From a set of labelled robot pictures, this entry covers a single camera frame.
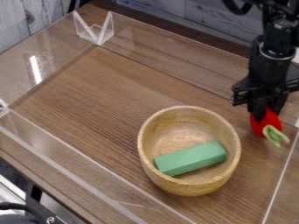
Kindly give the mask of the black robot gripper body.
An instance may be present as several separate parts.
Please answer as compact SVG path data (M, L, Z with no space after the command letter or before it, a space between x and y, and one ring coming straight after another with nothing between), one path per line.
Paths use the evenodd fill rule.
M248 104L252 98L263 98L274 105L281 93L299 91L299 69L290 68L294 57L294 53L286 57L252 53L247 76L231 88L234 106Z

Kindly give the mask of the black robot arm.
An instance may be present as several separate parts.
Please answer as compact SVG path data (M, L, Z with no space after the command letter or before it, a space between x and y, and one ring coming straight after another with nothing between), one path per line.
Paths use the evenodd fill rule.
M247 104L259 122L271 109L278 115L289 95L299 91L299 69L291 64L299 48L299 0L222 0L228 10L246 15L254 6L262 10L263 33L252 40L247 76L232 86L231 103Z

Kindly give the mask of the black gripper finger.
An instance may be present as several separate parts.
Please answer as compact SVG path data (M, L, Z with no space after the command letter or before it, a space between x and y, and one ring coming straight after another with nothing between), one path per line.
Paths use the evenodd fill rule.
M282 112L282 109L286 105L286 101L289 98L289 93L281 93L277 97L275 97L275 101L274 101L274 111L275 113L279 115Z
M252 98L247 104L247 111L254 119L260 122L267 112L267 100L263 98Z

